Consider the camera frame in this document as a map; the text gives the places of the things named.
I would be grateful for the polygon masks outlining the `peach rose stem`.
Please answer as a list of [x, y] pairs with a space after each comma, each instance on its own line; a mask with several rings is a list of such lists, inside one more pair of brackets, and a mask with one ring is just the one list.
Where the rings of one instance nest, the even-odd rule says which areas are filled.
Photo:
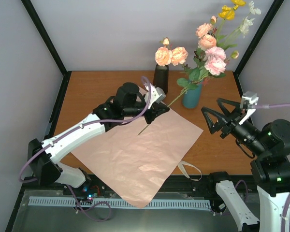
[[173, 66], [180, 65], [185, 75], [189, 76], [190, 67], [186, 64], [188, 59], [188, 52], [184, 47], [172, 48], [170, 39], [164, 37], [160, 43], [161, 47], [155, 52], [155, 62], [157, 70], [167, 71], [168, 66], [171, 64]]

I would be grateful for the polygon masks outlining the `pink bouquet wrapping paper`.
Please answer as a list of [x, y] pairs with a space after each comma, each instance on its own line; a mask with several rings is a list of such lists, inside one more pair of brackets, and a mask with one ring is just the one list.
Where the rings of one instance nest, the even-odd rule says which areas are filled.
[[186, 178], [183, 157], [203, 130], [174, 110], [157, 117], [148, 128], [139, 118], [116, 126], [72, 151], [102, 182], [129, 204], [147, 206], [178, 167]]

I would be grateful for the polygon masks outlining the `artificial flower bunch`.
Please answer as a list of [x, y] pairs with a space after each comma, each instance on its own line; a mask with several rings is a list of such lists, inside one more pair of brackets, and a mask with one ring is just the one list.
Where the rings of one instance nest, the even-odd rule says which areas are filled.
[[167, 106], [170, 107], [178, 99], [182, 98], [183, 95], [190, 89], [195, 89], [198, 84], [205, 84], [211, 79], [217, 79], [225, 77], [225, 71], [227, 64], [232, 59], [237, 59], [239, 57], [239, 52], [237, 50], [233, 51], [228, 57], [226, 55], [226, 50], [214, 46], [205, 52], [201, 53], [202, 61], [199, 62], [197, 58], [194, 57], [196, 63], [195, 68], [190, 67], [189, 76], [178, 78], [176, 83], [182, 89], [178, 96], [176, 96]]

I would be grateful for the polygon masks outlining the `white artificial flower stem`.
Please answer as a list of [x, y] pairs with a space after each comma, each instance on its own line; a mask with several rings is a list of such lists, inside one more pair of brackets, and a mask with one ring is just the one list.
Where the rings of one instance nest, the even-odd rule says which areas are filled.
[[250, 16], [251, 15], [260, 15], [261, 14], [261, 10], [254, 6], [254, 1], [253, 0], [251, 0], [248, 4], [246, 3], [246, 5], [248, 5], [249, 13], [247, 14], [247, 16], [245, 18], [242, 19], [241, 23], [239, 24], [240, 31], [235, 36], [235, 38], [233, 40], [231, 40], [231, 42], [228, 43], [228, 44], [224, 44], [223, 43], [223, 48], [225, 50], [227, 50], [228, 48], [232, 48], [232, 47], [236, 47], [237, 46], [233, 42], [235, 41], [235, 39], [240, 34], [242, 34], [242, 36], [245, 37], [249, 33], [249, 27], [251, 27], [253, 25], [253, 22], [255, 20], [255, 18], [251, 18]]

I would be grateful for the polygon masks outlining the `yellow artificial flower stem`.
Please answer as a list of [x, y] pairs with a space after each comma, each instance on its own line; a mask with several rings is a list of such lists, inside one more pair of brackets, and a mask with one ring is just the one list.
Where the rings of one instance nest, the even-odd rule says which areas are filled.
[[246, 5], [245, 0], [232, 0], [233, 6], [229, 7], [227, 5], [222, 6], [221, 12], [218, 14], [218, 17], [221, 19], [221, 22], [217, 28], [217, 31], [215, 32], [215, 36], [218, 39], [218, 42], [220, 44], [228, 44], [235, 38], [235, 36], [238, 34], [240, 31], [240, 27], [238, 26], [235, 30], [233, 30], [230, 34], [228, 35], [222, 35], [221, 31], [222, 28], [224, 27], [226, 21], [232, 21], [235, 18], [235, 11], [239, 7], [244, 7]]

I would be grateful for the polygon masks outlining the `large cream rose stem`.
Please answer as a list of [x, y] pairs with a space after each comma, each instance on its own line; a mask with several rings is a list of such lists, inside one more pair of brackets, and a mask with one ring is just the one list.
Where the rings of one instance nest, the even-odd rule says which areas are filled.
[[213, 36], [217, 30], [214, 25], [217, 22], [217, 18], [215, 16], [211, 16], [209, 23], [204, 23], [197, 27], [196, 29], [196, 36], [198, 37], [198, 47], [196, 49], [195, 58], [202, 61], [201, 53], [205, 52], [206, 50], [214, 47], [217, 45], [217, 39]]

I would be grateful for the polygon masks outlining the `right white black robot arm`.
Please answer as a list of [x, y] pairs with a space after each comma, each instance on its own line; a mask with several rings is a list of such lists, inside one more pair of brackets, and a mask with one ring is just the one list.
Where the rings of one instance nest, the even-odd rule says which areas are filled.
[[248, 119], [259, 98], [244, 94], [240, 102], [219, 98], [220, 112], [207, 107], [202, 114], [211, 133], [232, 135], [245, 153], [251, 152], [251, 172], [260, 199], [260, 216], [249, 210], [226, 172], [211, 173], [217, 195], [223, 200], [240, 232], [287, 232], [290, 229], [290, 122], [277, 119], [262, 130]]

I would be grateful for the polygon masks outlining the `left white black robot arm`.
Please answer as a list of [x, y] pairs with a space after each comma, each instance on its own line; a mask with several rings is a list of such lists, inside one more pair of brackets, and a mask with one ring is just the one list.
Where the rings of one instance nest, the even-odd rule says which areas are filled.
[[34, 139], [29, 142], [29, 166], [40, 186], [53, 183], [69, 185], [79, 194], [87, 194], [92, 180], [80, 168], [72, 168], [61, 163], [61, 160], [72, 150], [88, 140], [108, 132], [119, 125], [126, 125], [137, 116], [144, 117], [150, 124], [170, 108], [162, 103], [164, 91], [153, 85], [145, 85], [146, 94], [131, 82], [124, 83], [114, 96], [98, 105], [82, 121], [61, 134], [40, 142]]

